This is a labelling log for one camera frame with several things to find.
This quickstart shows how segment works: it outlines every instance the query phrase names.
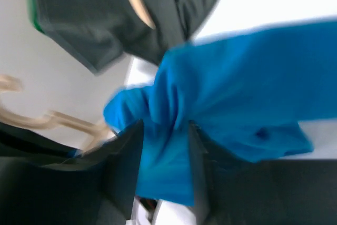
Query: gray fabric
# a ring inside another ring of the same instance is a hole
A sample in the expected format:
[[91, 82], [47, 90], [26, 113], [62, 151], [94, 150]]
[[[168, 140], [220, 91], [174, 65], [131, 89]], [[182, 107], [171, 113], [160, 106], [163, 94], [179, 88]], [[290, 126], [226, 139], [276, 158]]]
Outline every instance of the gray fabric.
[[159, 65], [167, 49], [188, 40], [216, 0], [144, 0], [153, 30], [128, 0], [35, 0], [44, 33], [93, 73], [123, 52]]

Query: white wall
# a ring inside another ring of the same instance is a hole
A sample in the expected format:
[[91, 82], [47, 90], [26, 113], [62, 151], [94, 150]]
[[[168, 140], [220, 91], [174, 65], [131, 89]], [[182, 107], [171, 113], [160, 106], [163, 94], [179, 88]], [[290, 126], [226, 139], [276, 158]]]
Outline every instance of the white wall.
[[[97, 122], [111, 94], [123, 85], [129, 57], [94, 76], [60, 46], [31, 25], [26, 0], [0, 0], [0, 74], [21, 79], [24, 92], [2, 94], [12, 111], [38, 117], [60, 111]], [[67, 128], [38, 131], [68, 145], [80, 146], [86, 135]]]

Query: green trim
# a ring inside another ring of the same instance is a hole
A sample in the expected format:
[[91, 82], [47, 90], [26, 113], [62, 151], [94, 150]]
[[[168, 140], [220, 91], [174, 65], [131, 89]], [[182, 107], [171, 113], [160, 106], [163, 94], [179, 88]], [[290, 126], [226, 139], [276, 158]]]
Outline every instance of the green trim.
[[28, 15], [30, 22], [32, 23], [32, 25], [35, 27], [36, 30], [44, 34], [38, 23], [35, 0], [27, 0], [27, 3], [28, 3]]

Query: white surface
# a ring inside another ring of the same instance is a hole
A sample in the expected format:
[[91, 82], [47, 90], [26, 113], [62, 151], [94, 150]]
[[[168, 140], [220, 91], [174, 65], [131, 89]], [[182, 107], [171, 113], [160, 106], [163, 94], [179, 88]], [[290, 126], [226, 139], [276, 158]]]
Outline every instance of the white surface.
[[[212, 41], [265, 26], [328, 17], [337, 17], [335, 0], [219, 0], [195, 33], [194, 41]], [[154, 67], [136, 58], [127, 84], [151, 83], [154, 76]], [[315, 151], [293, 158], [337, 158], [337, 121], [302, 122], [300, 126], [313, 141]]]
[[148, 220], [148, 211], [137, 199], [133, 200], [131, 220], [127, 220], [126, 225], [151, 225]]
[[187, 207], [169, 202], [160, 201], [159, 209], [155, 214], [153, 225], [194, 225], [196, 224], [193, 212]]
[[[24, 92], [1, 95], [6, 107], [23, 116], [60, 111], [96, 123], [105, 103], [123, 85], [130, 58], [94, 76], [29, 22], [26, 0], [0, 0], [0, 74], [21, 79]], [[38, 131], [77, 148], [84, 133], [68, 128]]]

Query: blue fabric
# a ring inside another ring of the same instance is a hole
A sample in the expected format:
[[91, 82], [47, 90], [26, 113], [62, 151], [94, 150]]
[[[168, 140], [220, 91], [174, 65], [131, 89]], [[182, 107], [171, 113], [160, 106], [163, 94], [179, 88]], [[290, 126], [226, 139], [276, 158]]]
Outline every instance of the blue fabric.
[[118, 129], [144, 120], [136, 193], [193, 204], [187, 125], [252, 162], [312, 151], [297, 121], [337, 116], [337, 23], [273, 28], [165, 55], [152, 86], [106, 106]]
[[73, 158], [75, 156], [78, 155], [78, 150], [77, 149], [73, 149], [72, 151], [69, 151], [67, 154], [67, 158]]

